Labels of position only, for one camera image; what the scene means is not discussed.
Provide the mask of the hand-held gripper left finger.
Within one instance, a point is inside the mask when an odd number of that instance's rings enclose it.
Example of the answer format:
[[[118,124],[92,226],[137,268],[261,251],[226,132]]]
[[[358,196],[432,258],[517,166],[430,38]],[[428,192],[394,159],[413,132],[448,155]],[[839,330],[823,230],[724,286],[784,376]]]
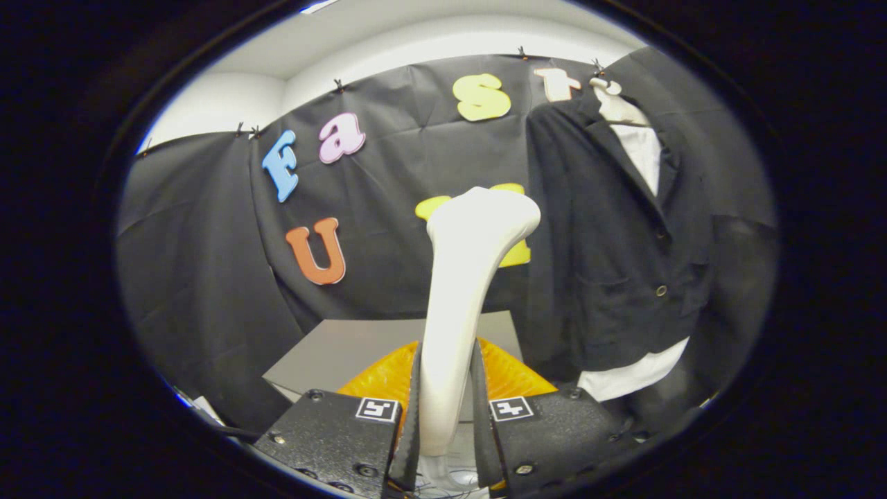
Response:
[[[309,389],[254,448],[302,480],[362,498],[409,498],[419,460],[421,342],[337,391]]]

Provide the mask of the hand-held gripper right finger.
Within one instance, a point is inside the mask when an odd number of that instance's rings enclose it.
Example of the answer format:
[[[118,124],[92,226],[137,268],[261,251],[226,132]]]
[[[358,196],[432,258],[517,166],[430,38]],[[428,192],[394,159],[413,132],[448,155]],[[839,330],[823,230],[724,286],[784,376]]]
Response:
[[[471,357],[479,484],[491,496],[557,496],[635,452],[624,424],[579,388],[557,389],[484,339]]]

